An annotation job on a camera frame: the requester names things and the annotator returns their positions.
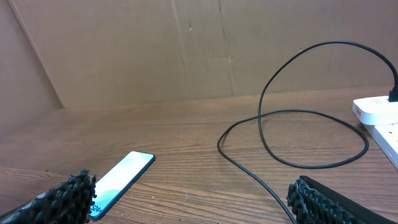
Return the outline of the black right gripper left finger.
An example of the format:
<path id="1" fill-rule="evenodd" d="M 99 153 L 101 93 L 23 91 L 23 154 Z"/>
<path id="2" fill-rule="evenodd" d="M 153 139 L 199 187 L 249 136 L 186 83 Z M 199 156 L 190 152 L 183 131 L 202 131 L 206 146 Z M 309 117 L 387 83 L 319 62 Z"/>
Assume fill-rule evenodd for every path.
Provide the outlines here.
<path id="1" fill-rule="evenodd" d="M 35 199 L 1 215 L 1 224 L 86 224 L 95 204 L 96 176 L 83 169 Z"/>

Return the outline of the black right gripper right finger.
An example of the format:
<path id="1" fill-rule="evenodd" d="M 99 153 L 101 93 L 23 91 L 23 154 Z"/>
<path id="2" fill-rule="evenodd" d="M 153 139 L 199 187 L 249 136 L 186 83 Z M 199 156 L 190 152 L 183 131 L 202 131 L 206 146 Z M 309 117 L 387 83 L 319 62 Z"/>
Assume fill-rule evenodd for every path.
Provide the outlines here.
<path id="1" fill-rule="evenodd" d="M 305 175 L 289 185 L 287 204 L 299 224 L 395 224 Z"/>

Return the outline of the Galaxy S24+ smartphone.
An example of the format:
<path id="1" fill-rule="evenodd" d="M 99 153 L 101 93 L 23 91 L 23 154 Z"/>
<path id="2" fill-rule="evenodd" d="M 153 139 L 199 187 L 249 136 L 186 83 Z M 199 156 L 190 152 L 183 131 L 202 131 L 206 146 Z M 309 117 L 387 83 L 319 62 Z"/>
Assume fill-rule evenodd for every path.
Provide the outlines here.
<path id="1" fill-rule="evenodd" d="M 95 184 L 89 217 L 100 220 L 154 163 L 155 155 L 131 151 Z"/>

